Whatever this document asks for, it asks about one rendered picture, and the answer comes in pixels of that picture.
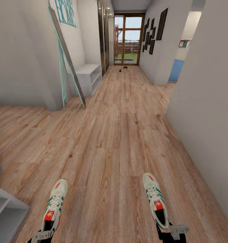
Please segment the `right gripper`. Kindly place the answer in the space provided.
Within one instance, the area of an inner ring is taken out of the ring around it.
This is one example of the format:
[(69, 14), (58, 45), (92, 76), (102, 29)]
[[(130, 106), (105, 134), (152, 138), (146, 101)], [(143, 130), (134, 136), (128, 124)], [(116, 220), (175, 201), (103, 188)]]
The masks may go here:
[[(172, 223), (169, 223), (169, 225), (173, 225)], [(180, 240), (174, 240), (174, 238), (171, 236), (171, 233), (165, 233), (161, 232), (158, 224), (156, 223), (159, 239), (163, 240), (163, 243), (186, 243), (186, 235), (180, 234)]]

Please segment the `gym shoe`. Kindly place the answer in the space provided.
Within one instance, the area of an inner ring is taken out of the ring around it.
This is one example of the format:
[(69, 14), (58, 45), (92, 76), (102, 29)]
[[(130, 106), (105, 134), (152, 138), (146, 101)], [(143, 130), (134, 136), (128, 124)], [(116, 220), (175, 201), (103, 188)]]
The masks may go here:
[(41, 231), (56, 230), (59, 227), (60, 213), (63, 200), (67, 194), (68, 183), (67, 180), (62, 178), (58, 180), (53, 186), (46, 208), (45, 215), (42, 221)]
[(168, 229), (169, 222), (167, 210), (160, 192), (158, 182), (156, 181), (155, 177), (149, 172), (144, 172), (142, 180), (143, 186), (147, 193), (154, 221), (162, 229)]

